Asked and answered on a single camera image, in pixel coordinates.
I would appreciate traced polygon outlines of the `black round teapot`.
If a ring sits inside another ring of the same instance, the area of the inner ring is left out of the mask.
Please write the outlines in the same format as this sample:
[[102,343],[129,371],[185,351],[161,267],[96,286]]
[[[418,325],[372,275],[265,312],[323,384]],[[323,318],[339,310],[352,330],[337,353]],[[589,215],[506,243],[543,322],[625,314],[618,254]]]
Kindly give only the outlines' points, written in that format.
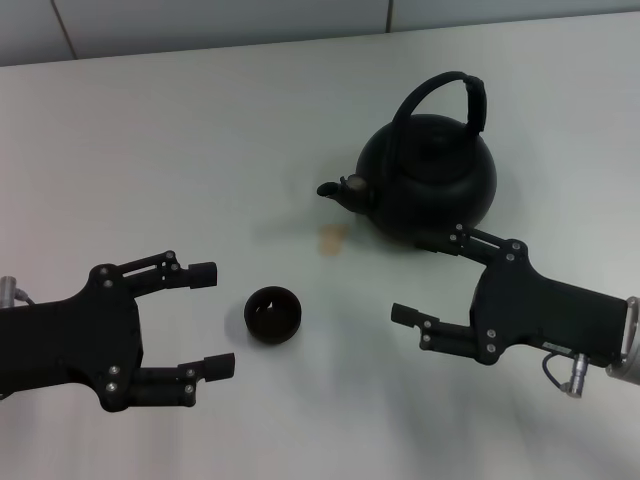
[[[466,91],[465,121],[417,113],[428,95],[454,82]],[[497,190],[495,161],[482,137],[486,118],[481,79],[461,71],[438,74],[416,87],[367,141],[352,174],[321,184],[316,193],[418,248],[461,237],[486,216]]]

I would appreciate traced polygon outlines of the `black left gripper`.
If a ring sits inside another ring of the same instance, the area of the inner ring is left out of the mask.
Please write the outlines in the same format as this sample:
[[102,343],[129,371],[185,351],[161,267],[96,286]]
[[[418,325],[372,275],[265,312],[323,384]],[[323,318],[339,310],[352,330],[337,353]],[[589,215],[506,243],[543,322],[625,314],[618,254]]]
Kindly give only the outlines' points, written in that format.
[[130,406],[194,406],[199,381],[234,376],[235,355],[173,368],[140,368],[143,349],[135,298],[161,290],[214,287],[217,280],[215,262],[182,267],[169,250],[118,266],[99,265],[70,298],[0,309],[0,398],[81,384],[108,412]]

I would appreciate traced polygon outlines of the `brown tea spill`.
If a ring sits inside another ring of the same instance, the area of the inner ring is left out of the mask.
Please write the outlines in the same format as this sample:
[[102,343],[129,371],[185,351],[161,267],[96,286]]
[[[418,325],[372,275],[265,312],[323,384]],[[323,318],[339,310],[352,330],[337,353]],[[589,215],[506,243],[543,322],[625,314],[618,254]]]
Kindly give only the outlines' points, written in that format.
[[341,253],[349,234],[346,224],[327,224],[319,229],[319,253],[323,256],[337,256]]

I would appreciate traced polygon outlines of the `small black teacup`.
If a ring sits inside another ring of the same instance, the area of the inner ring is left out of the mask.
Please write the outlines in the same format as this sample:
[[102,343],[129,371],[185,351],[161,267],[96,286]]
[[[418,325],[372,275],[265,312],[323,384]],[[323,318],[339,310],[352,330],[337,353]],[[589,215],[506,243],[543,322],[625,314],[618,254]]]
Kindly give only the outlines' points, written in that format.
[[295,335],[301,325],[302,308],[298,297],[280,286],[254,292],[244,307],[248,332],[256,340],[278,345]]

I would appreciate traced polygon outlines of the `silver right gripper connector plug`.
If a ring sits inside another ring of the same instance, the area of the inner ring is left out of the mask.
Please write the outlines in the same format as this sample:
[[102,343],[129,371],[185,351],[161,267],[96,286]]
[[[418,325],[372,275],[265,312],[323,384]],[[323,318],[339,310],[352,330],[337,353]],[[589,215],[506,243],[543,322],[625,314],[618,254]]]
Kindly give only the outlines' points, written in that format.
[[588,367],[588,356],[583,353],[577,354],[573,361],[572,373],[567,389],[568,396],[576,399],[582,397]]

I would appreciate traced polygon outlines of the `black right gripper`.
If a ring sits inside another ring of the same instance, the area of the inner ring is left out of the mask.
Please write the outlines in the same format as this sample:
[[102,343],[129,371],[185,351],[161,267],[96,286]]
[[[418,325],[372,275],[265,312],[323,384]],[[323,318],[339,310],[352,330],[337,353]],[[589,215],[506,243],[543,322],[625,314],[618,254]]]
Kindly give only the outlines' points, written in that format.
[[420,348],[495,364],[505,350],[526,345],[566,357],[584,354],[593,365],[621,358],[627,302],[539,274],[524,243],[463,224],[420,233],[416,248],[461,256],[486,266],[470,324],[457,325],[394,303],[391,321],[420,329]]

